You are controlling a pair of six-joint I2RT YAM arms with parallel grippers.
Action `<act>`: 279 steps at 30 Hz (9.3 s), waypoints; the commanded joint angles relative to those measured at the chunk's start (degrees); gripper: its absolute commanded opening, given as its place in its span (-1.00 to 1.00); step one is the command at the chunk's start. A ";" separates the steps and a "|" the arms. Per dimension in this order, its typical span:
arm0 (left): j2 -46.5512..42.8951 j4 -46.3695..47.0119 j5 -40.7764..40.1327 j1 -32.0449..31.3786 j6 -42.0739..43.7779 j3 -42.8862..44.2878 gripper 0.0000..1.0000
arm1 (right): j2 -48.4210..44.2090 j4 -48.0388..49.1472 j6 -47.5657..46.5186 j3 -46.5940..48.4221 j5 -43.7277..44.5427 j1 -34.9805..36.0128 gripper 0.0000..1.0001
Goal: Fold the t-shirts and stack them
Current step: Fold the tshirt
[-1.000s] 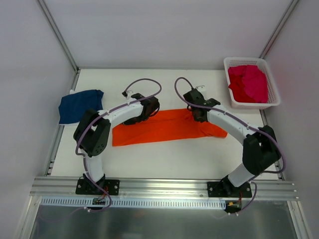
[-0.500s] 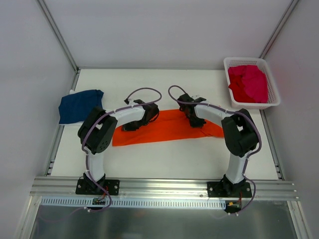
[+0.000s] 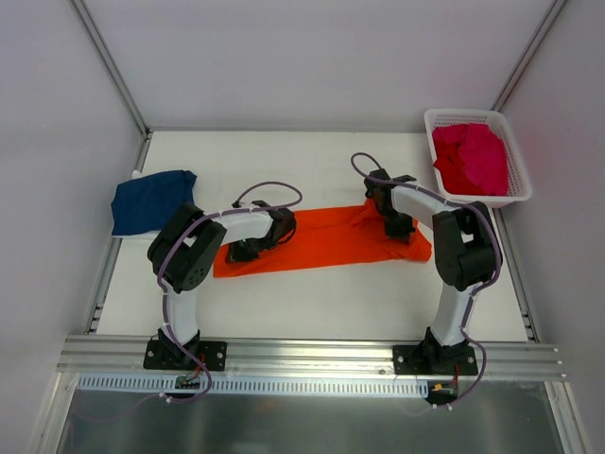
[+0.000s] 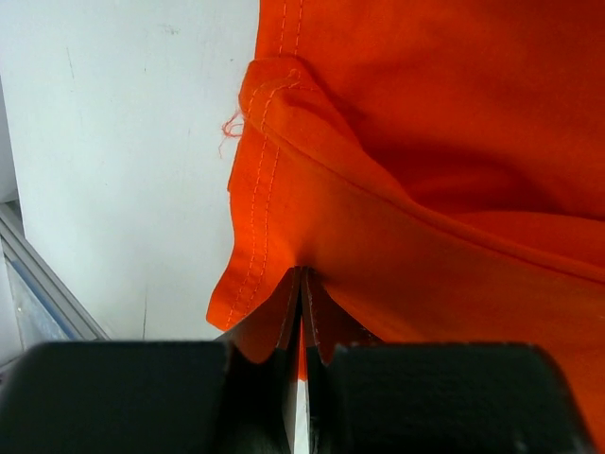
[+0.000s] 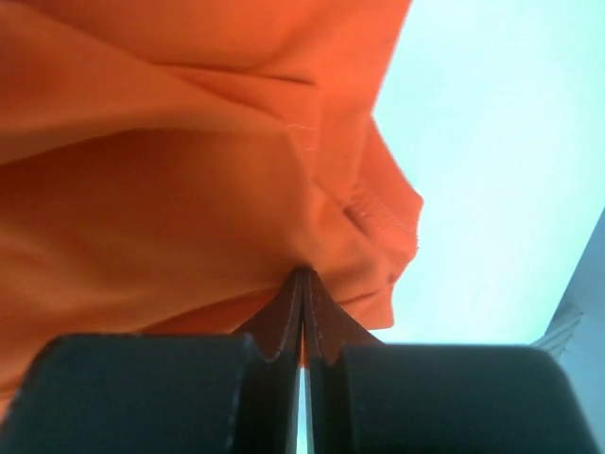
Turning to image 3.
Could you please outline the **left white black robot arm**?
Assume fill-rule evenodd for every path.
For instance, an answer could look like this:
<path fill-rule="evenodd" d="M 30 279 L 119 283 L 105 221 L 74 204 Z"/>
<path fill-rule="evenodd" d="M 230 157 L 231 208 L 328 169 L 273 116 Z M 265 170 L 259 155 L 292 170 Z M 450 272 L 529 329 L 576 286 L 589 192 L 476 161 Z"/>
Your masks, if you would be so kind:
<path fill-rule="evenodd" d="M 201 338 L 197 290 L 221 247 L 227 248 L 229 264 L 248 263 L 286 243 L 296 227 L 292 211 L 264 201 L 212 215 L 183 204 L 147 250 L 163 301 L 162 325 L 147 343 L 143 367 L 191 371 L 202 364 L 211 372 L 224 371 L 228 343 Z"/>

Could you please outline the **orange t shirt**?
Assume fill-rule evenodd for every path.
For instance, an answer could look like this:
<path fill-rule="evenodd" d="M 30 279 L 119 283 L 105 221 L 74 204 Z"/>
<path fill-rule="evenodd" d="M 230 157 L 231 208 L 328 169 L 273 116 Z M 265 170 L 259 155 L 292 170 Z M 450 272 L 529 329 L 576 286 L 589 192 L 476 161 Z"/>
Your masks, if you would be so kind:
<path fill-rule="evenodd" d="M 410 240 L 390 238 L 371 201 L 362 205 L 299 210 L 297 231 L 286 244 L 263 251 L 251 262 L 231 263 L 221 247 L 213 267 L 215 278 L 233 278 L 279 271 L 369 264 L 390 260 L 426 263 L 432 245 L 414 232 Z"/>

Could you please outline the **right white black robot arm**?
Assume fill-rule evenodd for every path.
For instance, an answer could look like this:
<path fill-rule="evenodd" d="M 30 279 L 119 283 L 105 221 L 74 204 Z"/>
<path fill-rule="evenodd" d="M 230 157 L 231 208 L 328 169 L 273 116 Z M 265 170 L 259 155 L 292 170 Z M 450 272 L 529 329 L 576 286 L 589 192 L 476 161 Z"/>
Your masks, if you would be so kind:
<path fill-rule="evenodd" d="M 387 236 L 409 241 L 414 221 L 430 228 L 433 256 L 442 281 L 436 316 L 424 339 L 403 356 L 415 372 L 445 374 L 466 361 L 466 326 L 475 297 L 499 277 L 502 253 L 486 205 L 449 201 L 415 183 L 392 179 L 379 167 L 364 178 L 366 198 L 385 221 Z"/>

